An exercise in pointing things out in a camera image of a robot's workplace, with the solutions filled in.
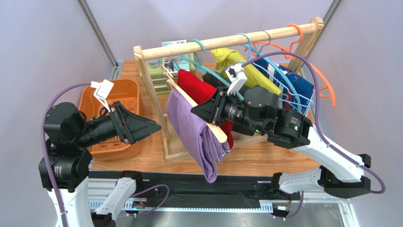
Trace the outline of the purple trousers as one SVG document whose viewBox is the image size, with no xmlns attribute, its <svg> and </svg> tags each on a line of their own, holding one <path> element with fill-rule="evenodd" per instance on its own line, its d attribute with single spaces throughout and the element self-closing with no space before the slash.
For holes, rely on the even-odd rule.
<svg viewBox="0 0 403 227">
<path fill-rule="evenodd" d="M 217 162 L 231 153 L 227 141 L 221 143 L 206 122 L 191 113 L 191 104 L 176 90 L 170 92 L 166 103 L 168 119 L 183 146 L 201 167 L 207 182 L 217 179 Z"/>
</svg>

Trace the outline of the beige wooden hanger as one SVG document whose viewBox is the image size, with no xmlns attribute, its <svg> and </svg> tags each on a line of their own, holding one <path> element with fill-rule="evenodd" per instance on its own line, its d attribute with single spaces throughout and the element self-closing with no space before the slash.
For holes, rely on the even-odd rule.
<svg viewBox="0 0 403 227">
<path fill-rule="evenodd" d="M 161 65 L 160 67 L 161 67 L 164 75 L 167 77 L 167 82 L 166 83 L 171 88 L 176 89 L 192 107 L 196 107 L 197 103 L 185 91 L 183 91 L 176 84 L 176 82 L 173 79 L 173 76 L 172 76 L 171 72 L 164 65 Z M 225 141 L 227 141 L 227 139 L 228 139 L 227 135 L 224 133 L 224 131 L 219 126 L 215 126 L 215 125 L 212 125 L 212 124 L 207 123 L 207 122 L 205 122 L 205 124 L 211 130 L 211 132 L 214 134 L 214 136 L 217 138 L 217 140 L 220 143 L 224 143 Z"/>
</svg>

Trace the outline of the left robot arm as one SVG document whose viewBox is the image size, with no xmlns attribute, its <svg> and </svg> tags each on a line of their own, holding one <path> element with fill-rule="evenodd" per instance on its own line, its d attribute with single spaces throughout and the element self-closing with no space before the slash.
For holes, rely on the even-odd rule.
<svg viewBox="0 0 403 227">
<path fill-rule="evenodd" d="M 114 227 L 127 200 L 141 192 L 140 172 L 123 171 L 114 189 L 95 211 L 88 199 L 88 148 L 118 137 L 134 144 L 159 131 L 160 125 L 131 113 L 120 102 L 114 102 L 110 113 L 88 120 L 69 102 L 51 107 L 44 116 L 44 157 L 38 169 L 43 187 L 48 191 L 62 227 Z"/>
</svg>

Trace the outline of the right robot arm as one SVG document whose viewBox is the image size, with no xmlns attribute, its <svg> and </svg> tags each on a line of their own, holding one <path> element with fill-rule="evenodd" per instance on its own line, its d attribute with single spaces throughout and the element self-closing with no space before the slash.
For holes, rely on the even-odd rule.
<svg viewBox="0 0 403 227">
<path fill-rule="evenodd" d="M 206 102 L 191 109 L 192 113 L 212 125 L 232 122 L 248 131 L 267 136 L 277 147 L 303 153 L 319 167 L 296 174 L 275 173 L 270 190 L 293 194 L 305 190 L 349 199 L 370 193 L 370 180 L 360 168 L 370 166 L 370 156 L 354 155 L 341 147 L 327 145 L 312 122 L 298 111 L 279 108 L 278 96 L 255 86 L 239 102 L 227 89 L 219 87 Z"/>
</svg>

